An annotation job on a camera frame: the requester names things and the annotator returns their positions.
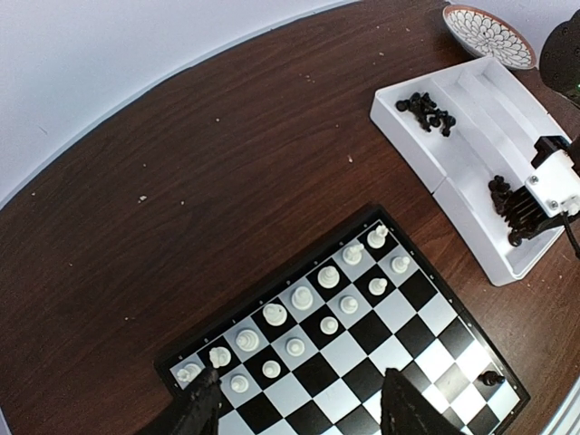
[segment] decorative plate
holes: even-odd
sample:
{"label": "decorative plate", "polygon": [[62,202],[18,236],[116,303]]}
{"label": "decorative plate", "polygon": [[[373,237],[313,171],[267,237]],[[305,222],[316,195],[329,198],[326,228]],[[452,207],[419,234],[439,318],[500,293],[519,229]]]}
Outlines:
{"label": "decorative plate", "polygon": [[451,5],[443,19],[455,39],[476,57],[494,56],[512,70],[531,70],[537,58],[528,41],[511,25],[476,7]]}

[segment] white pawn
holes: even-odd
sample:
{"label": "white pawn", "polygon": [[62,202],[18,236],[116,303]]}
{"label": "white pawn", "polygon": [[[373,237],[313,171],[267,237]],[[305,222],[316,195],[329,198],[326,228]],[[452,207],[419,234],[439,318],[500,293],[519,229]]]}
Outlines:
{"label": "white pawn", "polygon": [[209,360],[214,369],[218,369],[227,366],[232,361],[232,354],[225,347],[214,347],[209,351]]}
{"label": "white pawn", "polygon": [[379,249],[384,246],[385,238],[389,234],[389,230],[385,225],[379,225],[376,229],[371,231],[366,237],[369,247]]}
{"label": "white pawn", "polygon": [[387,289],[388,281],[384,278],[374,278],[369,283],[369,291],[371,295],[380,296]]}
{"label": "white pawn", "polygon": [[359,309],[359,302],[352,296],[345,296],[341,299],[341,310],[345,314],[354,314]]}
{"label": "white pawn", "polygon": [[338,331],[338,322],[334,317],[325,317],[320,322],[320,330],[326,335],[332,335]]}
{"label": "white pawn", "polygon": [[292,293],[292,305],[296,310],[305,311],[312,307],[314,298],[308,287],[301,285]]}
{"label": "white pawn", "polygon": [[191,362],[178,371],[178,379],[182,382],[192,382],[200,373],[201,368],[197,364]]}
{"label": "white pawn", "polygon": [[291,356],[300,356],[306,350],[305,342],[300,340],[299,338],[291,338],[286,343],[286,351]]}
{"label": "white pawn", "polygon": [[343,250],[343,260],[347,265],[358,265],[363,259],[364,245],[359,243],[357,245],[347,246]]}
{"label": "white pawn", "polygon": [[247,390],[250,388],[250,382],[247,380],[246,376],[237,374],[232,378],[229,386],[234,392],[241,394],[243,392],[247,392]]}
{"label": "white pawn", "polygon": [[333,288],[338,285],[341,277],[334,266],[327,266],[318,272],[318,284],[324,288]]}
{"label": "white pawn", "polygon": [[391,261],[391,269],[395,274],[404,274],[409,268],[411,259],[407,256],[396,256]]}
{"label": "white pawn", "polygon": [[245,329],[237,335],[236,344],[244,352],[253,352],[260,344],[260,337],[255,331]]}
{"label": "white pawn", "polygon": [[266,361],[262,366],[262,373],[266,378],[274,379],[280,376],[282,368],[278,361]]}
{"label": "white pawn", "polygon": [[262,314],[266,321],[272,326],[280,326],[284,324],[288,318],[288,312],[280,304],[268,304],[262,310]]}

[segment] chessboard border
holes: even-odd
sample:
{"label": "chessboard border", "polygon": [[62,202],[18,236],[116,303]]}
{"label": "chessboard border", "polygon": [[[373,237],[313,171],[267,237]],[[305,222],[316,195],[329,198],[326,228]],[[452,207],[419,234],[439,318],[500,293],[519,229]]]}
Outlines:
{"label": "chessboard border", "polygon": [[177,340],[170,343],[159,352],[159,357],[154,362],[154,367],[159,377],[163,380],[168,390],[174,397],[185,394],[176,383],[170,369],[176,364],[198,352],[218,338],[225,331],[237,322],[250,316],[259,309],[264,302],[280,295],[286,288],[294,282],[318,267],[324,260],[334,254],[344,243],[348,243],[361,234],[361,227],[371,227],[377,220],[381,220],[397,241],[413,256],[413,259],[428,274],[431,282],[440,290],[446,299],[453,305],[458,313],[458,317],[468,326],[475,338],[486,349],[493,363],[506,375],[507,382],[516,390],[520,398],[518,405],[510,412],[497,427],[494,434],[499,435],[511,424],[518,414],[526,407],[531,397],[522,382],[515,375],[511,367],[501,356],[497,347],[492,343],[481,326],[469,313],[465,305],[458,296],[451,290],[445,280],[441,277],[435,267],[427,260],[425,255],[416,247],[411,238],[395,222],[391,215],[381,205],[369,204],[364,206],[346,220],[341,222],[334,229],[319,237],[313,244],[302,250],[296,256],[285,262],[282,266],[266,275],[255,285],[250,286],[246,291],[226,306],[213,314],[211,321],[202,321],[193,328],[185,332]]}

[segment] chessboard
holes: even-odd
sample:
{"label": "chessboard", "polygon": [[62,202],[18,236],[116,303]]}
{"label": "chessboard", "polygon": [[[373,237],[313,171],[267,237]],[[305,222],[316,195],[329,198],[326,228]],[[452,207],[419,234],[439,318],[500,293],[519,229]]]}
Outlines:
{"label": "chessboard", "polygon": [[[529,401],[384,208],[362,210],[290,263],[156,361],[174,395],[218,366],[220,435],[378,435],[387,368],[467,434],[502,433]],[[505,381],[487,386],[484,372]]]}

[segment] dark brown wooden surface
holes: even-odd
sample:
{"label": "dark brown wooden surface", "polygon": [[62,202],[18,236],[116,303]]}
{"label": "dark brown wooden surface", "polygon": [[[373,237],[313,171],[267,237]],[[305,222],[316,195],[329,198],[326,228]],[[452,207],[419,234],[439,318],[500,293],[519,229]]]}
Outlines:
{"label": "dark brown wooden surface", "polygon": [[[148,92],[27,186],[0,213],[0,406],[14,435],[132,434],[169,402],[160,348],[371,201],[532,394],[510,433],[539,433],[579,373],[570,247],[562,237],[525,281],[494,288],[369,120],[376,89],[468,60],[442,7],[369,1],[244,43]],[[517,76],[580,133],[536,71]]]}

